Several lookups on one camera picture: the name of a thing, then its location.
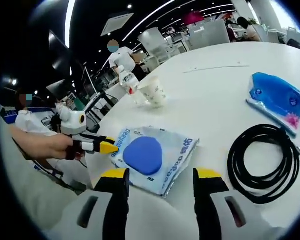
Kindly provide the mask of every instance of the disposable cup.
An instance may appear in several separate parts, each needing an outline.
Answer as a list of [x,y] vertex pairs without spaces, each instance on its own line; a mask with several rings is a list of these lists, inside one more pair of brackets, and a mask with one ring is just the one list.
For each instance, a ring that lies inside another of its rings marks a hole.
[[142,80],[137,88],[154,108],[165,105],[167,95],[157,76]]

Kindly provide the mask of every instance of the white chair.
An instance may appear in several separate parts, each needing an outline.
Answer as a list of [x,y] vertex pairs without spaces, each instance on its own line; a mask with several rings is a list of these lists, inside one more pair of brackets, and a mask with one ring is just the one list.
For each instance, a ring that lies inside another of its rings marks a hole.
[[268,40],[269,40],[269,43],[280,44],[277,32],[269,31],[268,32]]
[[164,64],[169,60],[169,54],[163,46],[159,46],[151,51],[151,54],[156,57],[158,64]]
[[147,57],[144,60],[144,64],[149,69],[150,72],[153,72],[157,67],[160,66],[160,64],[155,56]]
[[269,37],[265,29],[261,25],[252,25],[262,42],[269,43]]

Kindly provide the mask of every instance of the led strip light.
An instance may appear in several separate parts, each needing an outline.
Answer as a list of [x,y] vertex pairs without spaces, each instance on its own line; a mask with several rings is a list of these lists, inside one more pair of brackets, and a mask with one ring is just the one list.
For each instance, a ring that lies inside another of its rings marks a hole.
[[170,0],[167,3],[163,4],[161,7],[157,8],[155,11],[153,11],[152,13],[150,13],[148,16],[146,16],[141,22],[139,22],[122,40],[122,42],[124,42],[141,24],[143,24],[148,18],[150,18],[152,15],[154,15],[155,13],[157,13],[158,11],[160,11],[161,9],[163,9],[164,7],[168,6],[169,4],[172,4],[173,2],[175,2],[176,0]]

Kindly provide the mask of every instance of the coiled black cable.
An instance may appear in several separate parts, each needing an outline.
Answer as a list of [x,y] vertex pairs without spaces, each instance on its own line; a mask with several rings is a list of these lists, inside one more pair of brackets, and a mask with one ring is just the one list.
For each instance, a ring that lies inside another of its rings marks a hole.
[[[281,147],[283,158],[279,167],[266,176],[252,176],[246,169],[244,156],[247,148],[253,142],[276,144]],[[269,124],[256,125],[241,134],[233,143],[227,160],[229,179],[234,189],[247,197],[255,204],[267,204],[285,194],[295,183],[300,168],[300,153],[282,128]],[[292,176],[286,187],[278,190]],[[239,181],[252,189],[265,190],[276,186],[265,195],[257,196],[245,190]]]

